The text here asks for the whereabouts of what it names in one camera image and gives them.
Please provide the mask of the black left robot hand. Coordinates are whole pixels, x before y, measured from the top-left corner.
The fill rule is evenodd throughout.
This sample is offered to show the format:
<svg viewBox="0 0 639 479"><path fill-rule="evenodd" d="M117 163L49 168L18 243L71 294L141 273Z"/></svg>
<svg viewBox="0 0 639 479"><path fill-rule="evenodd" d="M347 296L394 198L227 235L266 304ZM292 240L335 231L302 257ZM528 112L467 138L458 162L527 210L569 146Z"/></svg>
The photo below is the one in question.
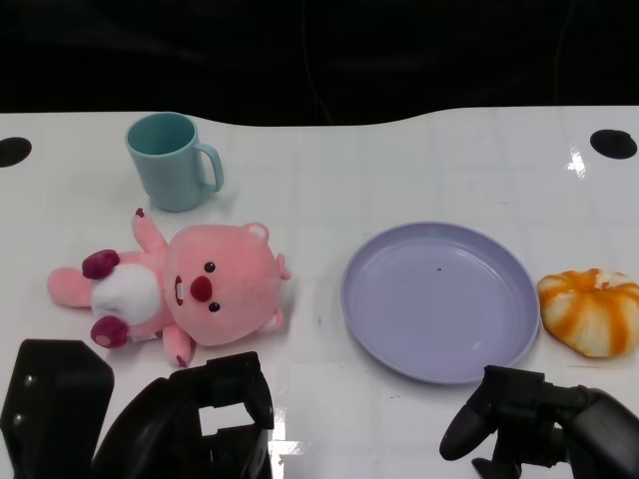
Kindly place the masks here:
<svg viewBox="0 0 639 479"><path fill-rule="evenodd" d="M103 434L113 388L86 343L24 340L1 414L15 477L272 477L273 401L256 352L154 380Z"/></svg>

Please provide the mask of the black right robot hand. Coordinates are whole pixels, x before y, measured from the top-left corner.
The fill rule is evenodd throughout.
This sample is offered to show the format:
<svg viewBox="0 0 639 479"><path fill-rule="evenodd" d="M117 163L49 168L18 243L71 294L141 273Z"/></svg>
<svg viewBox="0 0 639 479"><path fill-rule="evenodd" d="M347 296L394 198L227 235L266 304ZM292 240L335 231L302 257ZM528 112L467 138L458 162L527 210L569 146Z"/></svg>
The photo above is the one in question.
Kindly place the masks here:
<svg viewBox="0 0 639 479"><path fill-rule="evenodd" d="M489 459L472 465L482 478L518 478L525 464L567 463L575 478L635 478L638 418L607 392L561 387L541 373L489 365L448 426L441 457L458 460L489 435Z"/></svg>

